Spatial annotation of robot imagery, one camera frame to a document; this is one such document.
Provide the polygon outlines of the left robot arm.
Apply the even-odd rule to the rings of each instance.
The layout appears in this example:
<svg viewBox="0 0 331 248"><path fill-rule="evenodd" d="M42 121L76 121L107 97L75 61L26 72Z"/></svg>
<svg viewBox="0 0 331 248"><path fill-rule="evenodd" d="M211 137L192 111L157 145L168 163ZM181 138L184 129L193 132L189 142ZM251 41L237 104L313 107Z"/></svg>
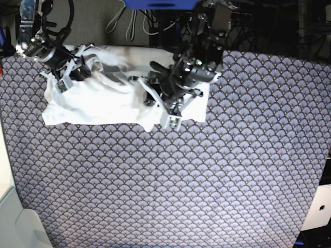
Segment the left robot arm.
<svg viewBox="0 0 331 248"><path fill-rule="evenodd" d="M212 83L221 74L223 52L230 30L231 1L128 1L133 10L150 10L158 20L159 38L166 36L165 25L175 27L170 35L177 43L167 50L174 64L166 68L151 61L147 76L131 76L146 91L144 105L162 109L163 128L178 130L183 111L205 94L201 83Z"/></svg>

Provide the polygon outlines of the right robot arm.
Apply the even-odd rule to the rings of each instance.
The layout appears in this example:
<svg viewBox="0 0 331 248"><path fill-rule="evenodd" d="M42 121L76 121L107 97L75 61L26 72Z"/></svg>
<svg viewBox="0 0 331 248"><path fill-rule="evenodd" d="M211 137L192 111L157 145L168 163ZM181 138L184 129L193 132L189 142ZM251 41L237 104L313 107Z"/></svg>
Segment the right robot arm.
<svg viewBox="0 0 331 248"><path fill-rule="evenodd" d="M74 19L73 1L69 1L68 5L68 22L58 32L50 30L51 27L56 27L56 23L47 20L53 1L21 1L19 8L16 52L48 66L48 70L40 74L55 84L60 93L72 88L74 81L91 77L83 53L92 46L81 45L73 50L64 46Z"/></svg>

